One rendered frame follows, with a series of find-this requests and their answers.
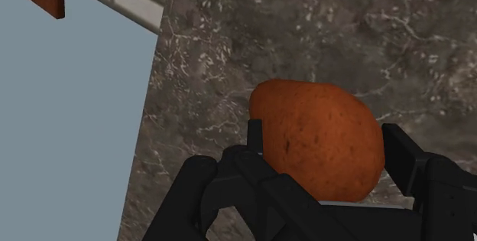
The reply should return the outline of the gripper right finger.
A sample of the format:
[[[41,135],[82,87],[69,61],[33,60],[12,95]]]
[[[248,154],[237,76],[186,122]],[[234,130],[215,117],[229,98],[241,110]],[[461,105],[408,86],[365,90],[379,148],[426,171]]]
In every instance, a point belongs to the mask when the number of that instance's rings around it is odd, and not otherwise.
[[[426,152],[396,124],[381,127],[385,170],[421,214],[420,241],[475,241],[477,175]]]

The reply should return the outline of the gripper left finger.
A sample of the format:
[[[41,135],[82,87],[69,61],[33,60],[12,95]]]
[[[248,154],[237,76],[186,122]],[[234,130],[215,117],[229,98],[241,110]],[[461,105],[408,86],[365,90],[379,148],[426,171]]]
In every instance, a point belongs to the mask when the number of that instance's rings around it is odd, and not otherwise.
[[[209,241],[207,230],[227,207],[239,212],[255,241],[358,241],[262,152],[262,122],[251,119],[246,145],[226,148],[219,161],[188,158],[142,241]]]

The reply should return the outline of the brown potato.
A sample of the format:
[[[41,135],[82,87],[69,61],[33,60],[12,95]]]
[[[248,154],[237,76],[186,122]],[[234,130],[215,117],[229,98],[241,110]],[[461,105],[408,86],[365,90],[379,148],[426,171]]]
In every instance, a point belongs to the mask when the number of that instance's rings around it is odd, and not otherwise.
[[[250,95],[262,122],[263,157],[317,200],[359,202],[385,166],[382,130],[371,110],[330,83],[267,80]]]

